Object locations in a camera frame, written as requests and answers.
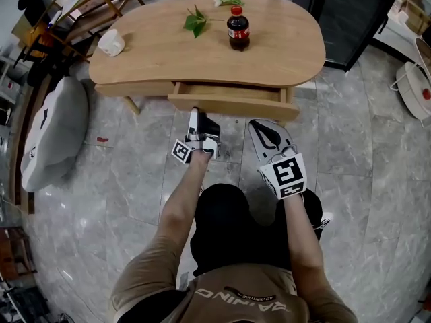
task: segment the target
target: bottle cap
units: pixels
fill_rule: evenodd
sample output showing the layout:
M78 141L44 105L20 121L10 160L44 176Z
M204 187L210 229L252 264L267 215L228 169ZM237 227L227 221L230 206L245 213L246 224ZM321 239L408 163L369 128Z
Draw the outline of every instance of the bottle cap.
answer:
M230 9L230 13L232 13L232 15L242 15L242 7L241 6L233 6Z

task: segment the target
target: open drawer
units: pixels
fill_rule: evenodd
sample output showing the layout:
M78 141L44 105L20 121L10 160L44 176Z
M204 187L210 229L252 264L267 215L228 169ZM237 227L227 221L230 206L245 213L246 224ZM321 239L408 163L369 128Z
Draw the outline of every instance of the open drawer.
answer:
M292 103L292 96L292 87L271 89L177 82L174 93L168 95L168 99L184 111L196 107L203 112L290 121L299 114L299 109Z

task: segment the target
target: brown t-shirt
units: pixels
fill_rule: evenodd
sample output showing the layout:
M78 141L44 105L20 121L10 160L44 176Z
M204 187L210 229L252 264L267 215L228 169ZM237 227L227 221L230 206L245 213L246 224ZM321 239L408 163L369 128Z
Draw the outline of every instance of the brown t-shirt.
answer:
M265 264L235 264L198 276L176 290L180 250L155 238L123 271L110 299L112 322L356 323L330 288L306 303L292 273Z

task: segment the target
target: white flower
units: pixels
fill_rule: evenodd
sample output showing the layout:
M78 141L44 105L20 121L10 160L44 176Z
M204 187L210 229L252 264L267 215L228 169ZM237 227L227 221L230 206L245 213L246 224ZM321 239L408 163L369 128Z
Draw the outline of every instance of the white flower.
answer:
M214 0L214 6L219 7L223 3L223 0Z

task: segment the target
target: table top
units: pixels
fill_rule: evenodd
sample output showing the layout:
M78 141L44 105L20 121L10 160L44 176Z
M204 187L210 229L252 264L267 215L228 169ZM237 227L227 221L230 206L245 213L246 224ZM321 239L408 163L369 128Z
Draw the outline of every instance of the table top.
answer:
M204 81L266 87L300 85L319 73L325 45L319 25L305 9L286 0L242 0L251 44L244 52L229 45L231 6L213 0L169 0L144 5L117 20L126 42L109 57L96 49L90 77L97 84L144 81ZM194 38L183 29L187 8L196 5L207 23Z

